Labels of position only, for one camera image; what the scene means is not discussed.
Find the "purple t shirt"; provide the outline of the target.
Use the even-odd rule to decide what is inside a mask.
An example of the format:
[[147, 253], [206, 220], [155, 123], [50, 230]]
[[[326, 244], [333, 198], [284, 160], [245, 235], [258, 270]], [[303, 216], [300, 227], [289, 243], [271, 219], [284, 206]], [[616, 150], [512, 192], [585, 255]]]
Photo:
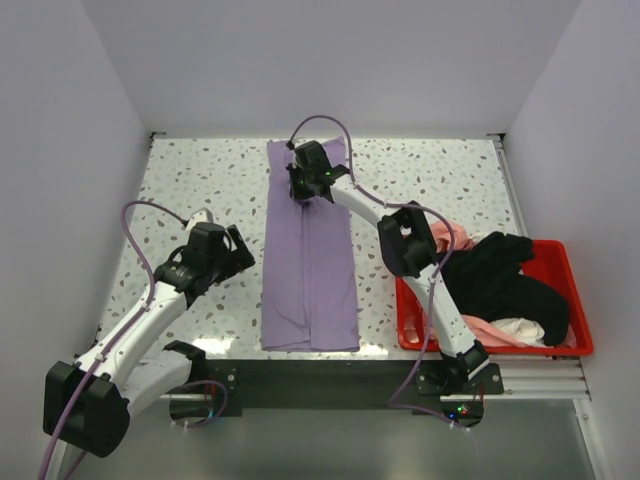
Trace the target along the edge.
[[261, 347], [284, 352], [359, 349], [349, 210], [290, 197], [293, 153], [267, 143], [269, 188], [263, 252]]

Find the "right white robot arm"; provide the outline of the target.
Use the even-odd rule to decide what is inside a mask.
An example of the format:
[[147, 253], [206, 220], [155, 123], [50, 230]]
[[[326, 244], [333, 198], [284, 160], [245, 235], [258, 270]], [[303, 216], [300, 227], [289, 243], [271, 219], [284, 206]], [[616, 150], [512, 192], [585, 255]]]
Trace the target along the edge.
[[464, 321], [442, 274], [446, 256], [436, 252], [436, 241], [416, 202], [384, 201], [360, 186], [344, 164], [333, 166], [321, 143], [309, 141], [286, 148], [293, 153], [287, 165], [290, 196], [297, 201], [323, 198], [347, 208], [378, 233], [381, 258], [387, 270], [402, 279], [419, 300], [435, 330], [448, 386], [469, 392], [481, 380], [489, 357]]

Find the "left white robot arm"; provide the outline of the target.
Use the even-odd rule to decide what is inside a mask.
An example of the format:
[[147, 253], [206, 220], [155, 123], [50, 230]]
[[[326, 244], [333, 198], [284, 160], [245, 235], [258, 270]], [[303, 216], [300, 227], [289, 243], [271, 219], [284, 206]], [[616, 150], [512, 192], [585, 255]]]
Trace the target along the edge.
[[157, 360], [140, 362], [161, 334], [211, 286], [252, 267], [238, 228], [197, 222], [188, 241], [153, 273], [143, 297], [114, 329], [73, 363], [47, 373], [43, 430], [97, 457], [122, 442], [131, 420], [164, 393], [200, 390], [207, 380], [203, 350], [167, 344]]

